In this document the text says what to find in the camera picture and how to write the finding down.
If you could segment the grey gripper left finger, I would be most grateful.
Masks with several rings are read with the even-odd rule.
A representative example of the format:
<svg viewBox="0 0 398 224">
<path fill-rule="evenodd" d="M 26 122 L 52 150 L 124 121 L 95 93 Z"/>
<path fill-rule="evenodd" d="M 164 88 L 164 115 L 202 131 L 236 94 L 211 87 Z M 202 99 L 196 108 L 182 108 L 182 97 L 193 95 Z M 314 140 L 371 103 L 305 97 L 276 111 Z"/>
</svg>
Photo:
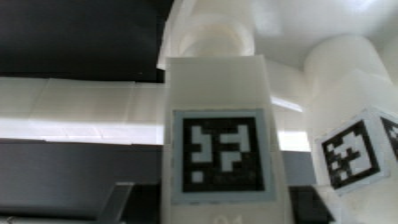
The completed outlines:
<svg viewBox="0 0 398 224">
<path fill-rule="evenodd" d="M 132 187 L 132 182 L 115 183 L 106 198 L 106 203 L 93 220 L 21 218 L 17 216 L 0 216 L 0 224 L 122 224 L 122 212 L 127 204 L 127 198 Z"/>
</svg>

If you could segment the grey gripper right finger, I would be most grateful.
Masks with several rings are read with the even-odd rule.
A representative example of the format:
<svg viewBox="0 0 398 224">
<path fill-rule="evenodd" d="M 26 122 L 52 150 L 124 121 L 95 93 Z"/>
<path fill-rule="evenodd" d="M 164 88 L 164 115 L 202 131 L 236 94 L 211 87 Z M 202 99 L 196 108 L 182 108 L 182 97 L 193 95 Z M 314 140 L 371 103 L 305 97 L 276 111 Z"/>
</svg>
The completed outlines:
<svg viewBox="0 0 398 224">
<path fill-rule="evenodd" d="M 328 224 L 333 221 L 328 208 L 310 185 L 289 187 L 294 224 Z"/>
</svg>

